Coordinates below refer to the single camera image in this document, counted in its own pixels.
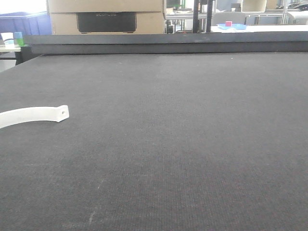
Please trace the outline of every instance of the white table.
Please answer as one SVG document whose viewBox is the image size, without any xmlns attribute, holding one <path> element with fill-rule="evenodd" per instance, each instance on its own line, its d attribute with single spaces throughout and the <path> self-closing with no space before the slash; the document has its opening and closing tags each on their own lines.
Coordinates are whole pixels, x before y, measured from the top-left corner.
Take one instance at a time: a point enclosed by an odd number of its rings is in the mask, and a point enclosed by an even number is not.
<svg viewBox="0 0 308 231">
<path fill-rule="evenodd" d="M 240 32 L 262 32 L 262 31 L 308 31 L 308 25 L 265 25 L 265 26 L 247 26 L 246 30 L 222 30 L 218 26 L 212 26 L 212 32 L 221 33 L 240 33 Z"/>
<path fill-rule="evenodd" d="M 21 64 L 23 62 L 23 58 L 21 55 L 21 48 L 18 45 L 15 47 L 5 47 L 5 45 L 0 45 L 0 53 L 14 52 L 15 57 L 6 57 L 0 56 L 0 60 L 16 60 L 16 65 Z"/>
</svg>

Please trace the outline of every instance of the pink cube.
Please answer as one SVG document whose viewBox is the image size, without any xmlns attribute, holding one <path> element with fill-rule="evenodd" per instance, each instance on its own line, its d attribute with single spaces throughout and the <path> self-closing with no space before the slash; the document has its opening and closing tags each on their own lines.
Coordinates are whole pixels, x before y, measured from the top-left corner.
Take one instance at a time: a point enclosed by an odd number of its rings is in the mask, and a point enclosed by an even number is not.
<svg viewBox="0 0 308 231">
<path fill-rule="evenodd" d="M 226 26 L 232 26 L 232 21 L 226 21 Z"/>
</svg>

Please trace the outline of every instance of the black metal pole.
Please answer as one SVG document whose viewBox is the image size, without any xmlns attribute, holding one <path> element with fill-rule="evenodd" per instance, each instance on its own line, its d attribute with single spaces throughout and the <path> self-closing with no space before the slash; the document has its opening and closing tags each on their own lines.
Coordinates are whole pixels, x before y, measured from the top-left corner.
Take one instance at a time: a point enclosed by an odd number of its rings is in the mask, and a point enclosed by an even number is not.
<svg viewBox="0 0 308 231">
<path fill-rule="evenodd" d="M 198 33 L 199 29 L 199 0 L 194 0 L 194 6 L 193 6 L 193 23 L 192 23 L 192 32 Z"/>
<path fill-rule="evenodd" d="M 212 15 L 213 15 L 213 0 L 207 1 L 207 17 L 206 17 L 206 32 L 211 32 L 212 26 Z"/>
</svg>

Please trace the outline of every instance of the small container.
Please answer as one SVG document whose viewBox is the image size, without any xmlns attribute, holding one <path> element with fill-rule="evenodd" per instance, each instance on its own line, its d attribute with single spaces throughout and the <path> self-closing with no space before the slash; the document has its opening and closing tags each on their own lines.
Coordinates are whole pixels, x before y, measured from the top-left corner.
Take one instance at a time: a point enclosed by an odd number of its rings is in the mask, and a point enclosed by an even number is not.
<svg viewBox="0 0 308 231">
<path fill-rule="evenodd" d="M 15 44 L 18 44 L 18 46 L 20 47 L 24 46 L 24 39 L 22 32 L 14 32 L 14 39 L 15 39 Z"/>
<path fill-rule="evenodd" d="M 226 21 L 226 26 L 232 26 L 232 21 Z"/>
<path fill-rule="evenodd" d="M 14 48 L 14 37 L 12 32 L 1 33 L 4 45 L 6 48 Z"/>
</svg>

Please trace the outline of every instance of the white chair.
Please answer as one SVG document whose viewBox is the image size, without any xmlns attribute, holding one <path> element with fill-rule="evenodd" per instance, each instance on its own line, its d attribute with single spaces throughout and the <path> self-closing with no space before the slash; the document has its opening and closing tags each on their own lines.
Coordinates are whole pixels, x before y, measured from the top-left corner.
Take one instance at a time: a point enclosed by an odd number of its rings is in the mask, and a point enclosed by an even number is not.
<svg viewBox="0 0 308 231">
<path fill-rule="evenodd" d="M 219 12 L 213 15 L 212 26 L 232 21 L 236 24 L 245 24 L 245 13 L 243 12 Z"/>
</svg>

